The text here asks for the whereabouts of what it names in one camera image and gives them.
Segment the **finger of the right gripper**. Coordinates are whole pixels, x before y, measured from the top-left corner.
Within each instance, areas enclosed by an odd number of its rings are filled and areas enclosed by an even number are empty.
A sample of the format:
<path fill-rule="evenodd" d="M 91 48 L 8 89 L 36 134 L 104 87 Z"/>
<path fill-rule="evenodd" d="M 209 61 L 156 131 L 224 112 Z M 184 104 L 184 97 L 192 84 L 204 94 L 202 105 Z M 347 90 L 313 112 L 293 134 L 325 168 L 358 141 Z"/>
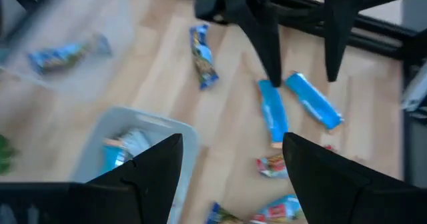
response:
<path fill-rule="evenodd" d="M 276 16 L 256 0 L 233 0 L 233 12 L 234 23 L 250 40 L 272 85 L 279 87 L 282 64 Z"/>
<path fill-rule="evenodd" d="M 359 0 L 324 0 L 326 74 L 335 82 L 359 10 Z"/>

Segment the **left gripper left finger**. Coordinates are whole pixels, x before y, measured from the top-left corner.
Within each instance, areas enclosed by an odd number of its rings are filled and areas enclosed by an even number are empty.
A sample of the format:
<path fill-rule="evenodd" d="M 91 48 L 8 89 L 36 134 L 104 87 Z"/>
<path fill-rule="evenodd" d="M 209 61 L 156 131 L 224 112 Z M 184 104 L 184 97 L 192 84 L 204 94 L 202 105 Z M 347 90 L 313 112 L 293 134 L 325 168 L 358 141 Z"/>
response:
<path fill-rule="evenodd" d="M 175 133 L 91 184 L 86 223 L 166 223 L 179 182 L 183 135 Z"/>

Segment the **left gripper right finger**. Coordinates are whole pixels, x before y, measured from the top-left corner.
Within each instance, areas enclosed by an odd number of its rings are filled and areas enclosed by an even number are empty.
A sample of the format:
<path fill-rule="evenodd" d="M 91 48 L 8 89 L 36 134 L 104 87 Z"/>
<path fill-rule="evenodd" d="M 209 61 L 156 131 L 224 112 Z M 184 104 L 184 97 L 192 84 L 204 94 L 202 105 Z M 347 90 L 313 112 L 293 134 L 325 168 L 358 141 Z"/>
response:
<path fill-rule="evenodd" d="M 309 223 L 426 223 L 426 189 L 385 175 L 295 133 L 282 151 Z"/>

